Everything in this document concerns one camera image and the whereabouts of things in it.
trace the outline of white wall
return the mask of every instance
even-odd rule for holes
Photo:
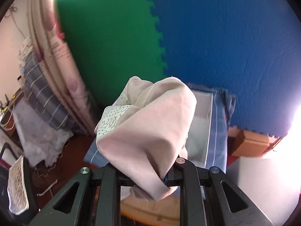
[[[26,18],[27,0],[15,0],[14,6],[18,8],[13,13],[16,23],[27,37],[29,36]],[[20,75],[21,61],[17,59],[17,55],[23,40],[12,17],[3,18],[0,22],[0,100],[2,103],[5,103],[5,93],[11,98],[20,88],[17,78]]]

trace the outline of blue fabric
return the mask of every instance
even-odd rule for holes
[[[166,74],[229,89],[232,124],[284,137],[301,105],[301,23],[286,0],[153,0]]]
[[[213,93],[211,128],[208,146],[206,168],[217,166],[226,172],[227,138],[231,116],[234,112],[236,98],[224,89],[213,89],[206,86],[187,84],[189,88]],[[103,157],[96,147],[94,139],[84,157],[84,161],[96,167],[104,167],[108,160]]]

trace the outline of brown cardboard box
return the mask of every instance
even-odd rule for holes
[[[234,140],[231,155],[260,156],[268,146],[268,136],[241,130]]]

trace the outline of metal screw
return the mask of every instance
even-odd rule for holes
[[[90,171],[90,169],[89,169],[88,167],[83,167],[83,168],[80,169],[80,172],[81,172],[82,174],[86,174],[86,173],[88,173],[89,171]]]
[[[210,168],[210,171],[211,171],[212,173],[218,174],[218,173],[219,173],[219,168],[218,168],[218,167],[211,167],[211,168]]]
[[[176,159],[176,162],[179,163],[179,164],[183,164],[183,163],[185,163],[185,159],[179,157],[179,158]]]

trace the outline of wooden surface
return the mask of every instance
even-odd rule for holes
[[[140,200],[131,195],[121,202],[120,210],[122,215],[147,225],[180,225],[179,195],[170,195],[157,202]]]

